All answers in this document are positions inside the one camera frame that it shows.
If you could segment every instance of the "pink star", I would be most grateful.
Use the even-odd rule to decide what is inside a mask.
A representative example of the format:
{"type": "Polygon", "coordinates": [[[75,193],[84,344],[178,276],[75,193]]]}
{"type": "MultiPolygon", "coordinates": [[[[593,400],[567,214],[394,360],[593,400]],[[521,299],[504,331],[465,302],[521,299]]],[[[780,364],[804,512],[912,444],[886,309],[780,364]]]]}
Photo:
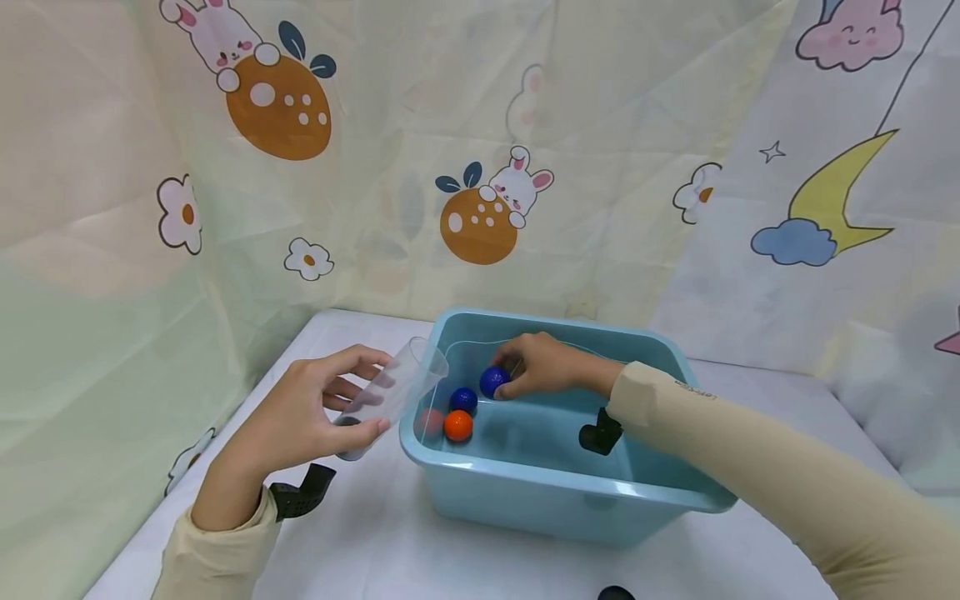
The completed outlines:
{"type": "MultiPolygon", "coordinates": [[[[957,308],[957,314],[960,316],[960,307],[957,308]]],[[[960,331],[954,333],[953,335],[940,340],[933,345],[934,348],[940,350],[941,352],[949,352],[951,354],[960,354],[960,331]]]]}

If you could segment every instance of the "blue cloud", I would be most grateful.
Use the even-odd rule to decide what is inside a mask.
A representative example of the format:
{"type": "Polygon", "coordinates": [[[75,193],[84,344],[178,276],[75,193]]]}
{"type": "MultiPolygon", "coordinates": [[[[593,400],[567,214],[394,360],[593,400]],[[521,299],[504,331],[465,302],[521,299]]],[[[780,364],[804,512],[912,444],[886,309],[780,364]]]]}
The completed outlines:
{"type": "Polygon", "coordinates": [[[830,239],[829,229],[820,229],[807,219],[787,219],[774,228],[754,234],[750,247],[757,254],[770,256],[779,265],[803,263],[811,267],[826,265],[837,243],[830,239]]]}

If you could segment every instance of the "ball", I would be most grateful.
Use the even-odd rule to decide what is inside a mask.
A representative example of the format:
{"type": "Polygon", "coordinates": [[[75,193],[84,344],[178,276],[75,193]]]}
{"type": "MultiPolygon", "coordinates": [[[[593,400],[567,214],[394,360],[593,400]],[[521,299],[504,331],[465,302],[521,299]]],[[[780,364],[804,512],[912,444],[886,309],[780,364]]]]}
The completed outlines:
{"type": "Polygon", "coordinates": [[[466,411],[453,411],[444,419],[444,433],[451,442],[465,442],[473,434],[473,418],[466,411]]]}
{"type": "Polygon", "coordinates": [[[444,431],[444,413],[435,408],[423,409],[414,421],[414,433],[422,440],[436,440],[444,431]]]}
{"type": "Polygon", "coordinates": [[[496,389],[510,381],[510,374],[499,367],[487,367],[480,375],[480,391],[483,395],[492,398],[496,389]]]}
{"type": "Polygon", "coordinates": [[[477,394],[470,388],[458,388],[450,396],[450,410],[473,414],[477,408],[477,394]]]}

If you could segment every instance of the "light blue plastic bin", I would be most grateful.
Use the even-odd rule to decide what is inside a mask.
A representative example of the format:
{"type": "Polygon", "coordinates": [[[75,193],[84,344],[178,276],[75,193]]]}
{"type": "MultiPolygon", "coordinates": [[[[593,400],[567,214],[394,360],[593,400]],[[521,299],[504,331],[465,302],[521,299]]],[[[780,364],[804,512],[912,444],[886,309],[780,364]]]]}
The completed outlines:
{"type": "Polygon", "coordinates": [[[537,331],[613,360],[646,363],[697,385],[677,347],[648,331],[450,309],[430,336],[446,356],[450,374],[404,417],[399,430],[403,450],[425,470],[438,513],[628,547],[687,511],[722,513],[733,506],[735,496],[699,470],[626,435],[609,456],[581,448],[580,428],[594,424],[605,405],[604,398],[583,390],[510,402],[481,397],[469,442],[418,437],[417,415],[431,407],[446,414],[453,390],[478,389],[480,373],[502,342],[537,331]]]}

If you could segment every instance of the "black object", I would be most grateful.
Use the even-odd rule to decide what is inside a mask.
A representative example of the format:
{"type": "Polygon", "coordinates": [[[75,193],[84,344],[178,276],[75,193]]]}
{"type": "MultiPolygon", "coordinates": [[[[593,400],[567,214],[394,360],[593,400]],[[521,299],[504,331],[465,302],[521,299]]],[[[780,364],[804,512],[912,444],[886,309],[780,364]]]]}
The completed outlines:
{"type": "Polygon", "coordinates": [[[597,413],[597,424],[580,428],[580,447],[608,456],[622,435],[620,423],[607,414],[606,408],[601,408],[597,413]]]}
{"type": "Polygon", "coordinates": [[[304,516],[317,508],[336,474],[332,468],[311,464],[299,488],[288,483],[271,485],[270,492],[276,501],[276,521],[304,516]]]}
{"type": "Polygon", "coordinates": [[[597,600],[635,600],[634,595],[620,586],[603,588],[597,600]]]}
{"type": "MultiPolygon", "coordinates": [[[[333,422],[334,425],[338,427],[351,427],[353,425],[360,424],[360,419],[356,417],[351,417],[350,415],[341,415],[337,417],[336,421],[333,422]]],[[[367,453],[366,448],[360,448],[359,450],[346,450],[337,454],[337,458],[342,461],[347,461],[352,463],[353,461],[359,461],[363,458],[363,455],[367,453]]]]}

